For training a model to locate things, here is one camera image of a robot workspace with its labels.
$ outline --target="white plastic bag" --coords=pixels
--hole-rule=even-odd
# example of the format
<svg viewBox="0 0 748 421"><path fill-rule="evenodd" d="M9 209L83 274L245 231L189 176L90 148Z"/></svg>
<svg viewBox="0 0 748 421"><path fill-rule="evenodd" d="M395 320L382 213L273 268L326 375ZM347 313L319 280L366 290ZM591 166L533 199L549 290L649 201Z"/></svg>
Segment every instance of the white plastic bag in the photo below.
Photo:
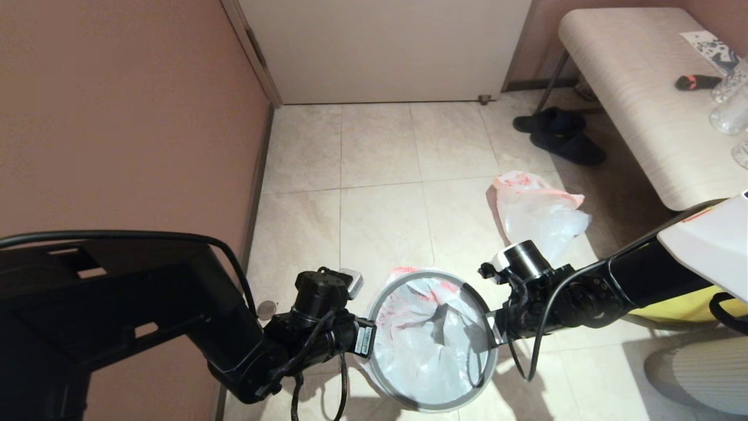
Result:
<svg viewBox="0 0 748 421"><path fill-rule="evenodd" d="M532 240L553 267L559 267L571 240L589 225L590 215L577 210L584 195L554 189L539 175L512 171L496 177L496 206L506 238Z"/></svg>
<svg viewBox="0 0 748 421"><path fill-rule="evenodd" d="M389 285L417 268L400 267ZM482 310L457 284L429 277L409 281L387 295L376 317L376 361L396 394L425 405L444 405L484 383L488 346ZM370 376L375 383L375 376Z"/></svg>

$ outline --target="clear glass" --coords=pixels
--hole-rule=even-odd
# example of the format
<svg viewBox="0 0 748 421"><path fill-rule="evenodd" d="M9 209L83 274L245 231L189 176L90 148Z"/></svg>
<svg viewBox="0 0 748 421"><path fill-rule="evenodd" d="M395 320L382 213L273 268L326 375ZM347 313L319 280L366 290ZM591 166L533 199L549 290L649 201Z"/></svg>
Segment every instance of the clear glass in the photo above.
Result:
<svg viewBox="0 0 748 421"><path fill-rule="evenodd" d="M738 65L722 79L722 82L712 89L711 97L721 104L730 99L741 86L746 84L746 81L748 81L748 62L740 60Z"/></svg>
<svg viewBox="0 0 748 421"><path fill-rule="evenodd" d="M709 117L720 132L736 136L748 127L748 85L743 85Z"/></svg>
<svg viewBox="0 0 748 421"><path fill-rule="evenodd" d="M732 149L732 157L739 166L748 169L748 136Z"/></svg>

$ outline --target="black sock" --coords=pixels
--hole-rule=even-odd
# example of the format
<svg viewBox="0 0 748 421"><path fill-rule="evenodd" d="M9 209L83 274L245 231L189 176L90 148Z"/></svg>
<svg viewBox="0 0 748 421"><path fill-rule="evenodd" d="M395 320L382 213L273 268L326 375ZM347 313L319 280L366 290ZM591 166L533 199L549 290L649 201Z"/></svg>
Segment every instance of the black sock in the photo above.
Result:
<svg viewBox="0 0 748 421"><path fill-rule="evenodd" d="M721 77L704 75L681 76L675 81L675 87L679 91L695 91L696 89L714 89L722 82Z"/></svg>

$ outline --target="white door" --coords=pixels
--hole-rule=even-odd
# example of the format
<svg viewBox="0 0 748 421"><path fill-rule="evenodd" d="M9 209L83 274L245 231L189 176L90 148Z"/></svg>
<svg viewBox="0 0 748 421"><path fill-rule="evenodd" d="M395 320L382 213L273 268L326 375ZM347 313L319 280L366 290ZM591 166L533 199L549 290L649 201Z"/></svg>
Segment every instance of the white door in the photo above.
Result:
<svg viewBox="0 0 748 421"><path fill-rule="evenodd" d="M239 0L285 103L499 94L531 0Z"/></svg>

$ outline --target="sticker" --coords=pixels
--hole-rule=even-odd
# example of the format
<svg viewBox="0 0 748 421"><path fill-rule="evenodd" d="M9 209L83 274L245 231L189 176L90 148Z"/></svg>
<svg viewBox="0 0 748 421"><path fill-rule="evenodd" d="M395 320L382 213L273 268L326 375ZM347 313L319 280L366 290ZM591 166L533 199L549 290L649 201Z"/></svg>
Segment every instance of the sticker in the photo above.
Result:
<svg viewBox="0 0 748 421"><path fill-rule="evenodd" d="M358 335L356 337L356 348L353 351L356 354L368 355L371 338L372 338L371 327L359 327Z"/></svg>

